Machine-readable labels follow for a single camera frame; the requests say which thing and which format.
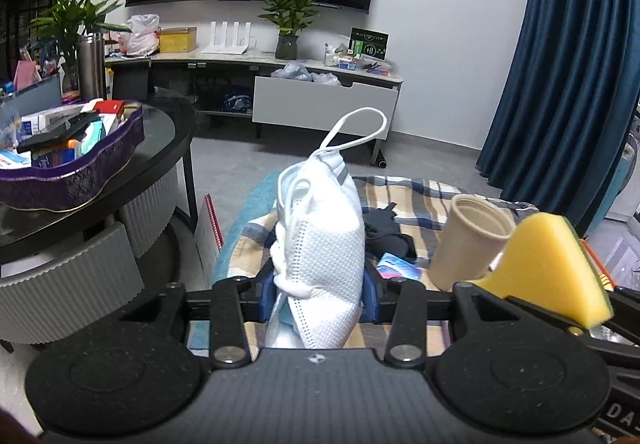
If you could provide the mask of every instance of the white face mask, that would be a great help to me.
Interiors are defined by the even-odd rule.
[[[328,147],[348,117],[382,116],[373,134]],[[266,344],[279,348],[340,348],[360,317],[364,223],[353,179],[340,150],[367,143],[386,128],[373,108],[342,117],[320,148],[278,178],[278,223],[271,246],[278,296]]]

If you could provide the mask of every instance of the yellow box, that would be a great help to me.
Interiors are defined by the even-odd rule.
[[[160,52],[189,52],[196,48],[198,28],[160,30]]]

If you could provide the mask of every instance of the potted plant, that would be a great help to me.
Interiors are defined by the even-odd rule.
[[[49,9],[34,18],[31,28],[37,28],[39,38],[58,41],[60,54],[65,57],[63,89],[78,90],[78,59],[76,49],[81,35],[100,31],[129,31],[126,26],[105,22],[108,13],[121,7],[121,0],[107,0],[93,4],[91,0],[57,0]]]
[[[298,33],[306,28],[313,16],[316,0],[265,0],[266,13],[260,18],[273,22],[279,30],[276,58],[295,60],[298,57]]]

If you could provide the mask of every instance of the green and black box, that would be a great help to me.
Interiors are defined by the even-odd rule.
[[[351,42],[349,44],[349,54],[366,54],[379,60],[385,59],[386,42],[389,35],[377,33],[376,31],[351,29]]]

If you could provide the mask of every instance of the yellow sponge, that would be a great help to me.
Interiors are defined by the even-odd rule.
[[[520,299],[591,328],[613,316],[598,272],[560,215],[536,213],[511,236],[497,269],[471,280],[500,298]]]

